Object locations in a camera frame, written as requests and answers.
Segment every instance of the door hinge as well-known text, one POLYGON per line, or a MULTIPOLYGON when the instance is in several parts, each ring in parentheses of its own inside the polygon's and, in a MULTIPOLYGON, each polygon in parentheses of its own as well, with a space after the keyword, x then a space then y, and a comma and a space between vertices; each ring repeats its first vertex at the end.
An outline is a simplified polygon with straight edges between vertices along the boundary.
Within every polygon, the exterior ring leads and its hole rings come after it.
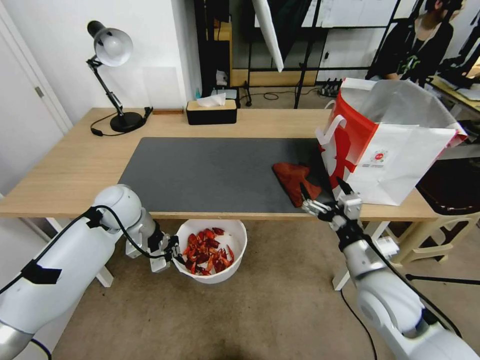
POLYGON ((43 98, 45 96, 42 89, 39 86, 35 87, 35 91, 39 97, 43 98))

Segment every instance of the door frame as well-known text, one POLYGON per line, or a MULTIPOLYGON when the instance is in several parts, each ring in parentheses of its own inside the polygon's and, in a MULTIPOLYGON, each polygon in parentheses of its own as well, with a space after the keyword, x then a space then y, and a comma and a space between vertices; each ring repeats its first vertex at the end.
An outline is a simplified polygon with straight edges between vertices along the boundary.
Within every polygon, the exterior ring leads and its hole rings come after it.
POLYGON ((3 36, 11 51, 15 55, 18 63, 27 75, 32 84, 32 88, 40 88, 44 96, 41 100, 45 104, 48 112, 58 125, 58 128, 65 135, 73 127, 72 121, 69 119, 64 108, 60 104, 59 99, 50 86, 47 78, 37 64, 33 54, 30 52, 27 43, 20 35, 19 30, 15 26, 12 18, 7 12, 4 4, 0 0, 0 35, 3 36))

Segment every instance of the gray desk mat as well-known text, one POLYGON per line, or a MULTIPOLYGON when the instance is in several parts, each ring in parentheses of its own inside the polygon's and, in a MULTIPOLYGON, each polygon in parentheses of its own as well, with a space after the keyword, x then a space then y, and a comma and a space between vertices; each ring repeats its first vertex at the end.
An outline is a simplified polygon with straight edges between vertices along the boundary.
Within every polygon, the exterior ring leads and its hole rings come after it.
POLYGON ((300 213, 272 165, 319 165, 308 180, 326 189, 318 200, 329 201, 317 146, 316 139, 144 137, 118 183, 152 212, 300 213))

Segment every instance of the lamp shade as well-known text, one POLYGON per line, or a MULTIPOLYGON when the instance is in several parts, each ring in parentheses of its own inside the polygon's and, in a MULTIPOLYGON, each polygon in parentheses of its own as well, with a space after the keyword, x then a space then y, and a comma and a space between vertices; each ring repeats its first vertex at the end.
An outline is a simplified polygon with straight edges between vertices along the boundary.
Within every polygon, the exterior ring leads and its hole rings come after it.
POLYGON ((105 27, 99 21, 90 21, 87 30, 93 37, 93 47, 98 60, 104 65, 117 67, 127 62, 134 45, 127 33, 105 27))

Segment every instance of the person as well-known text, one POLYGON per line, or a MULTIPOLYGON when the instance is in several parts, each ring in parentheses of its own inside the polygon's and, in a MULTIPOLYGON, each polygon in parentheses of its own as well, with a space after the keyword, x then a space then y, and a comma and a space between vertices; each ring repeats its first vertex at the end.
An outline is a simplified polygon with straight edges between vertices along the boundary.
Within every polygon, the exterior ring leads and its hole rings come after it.
POLYGON ((401 19, 388 34, 366 78, 410 79, 423 85, 435 74, 454 34, 443 20, 450 9, 450 20, 455 18, 462 6, 462 0, 426 0, 424 14, 401 19))

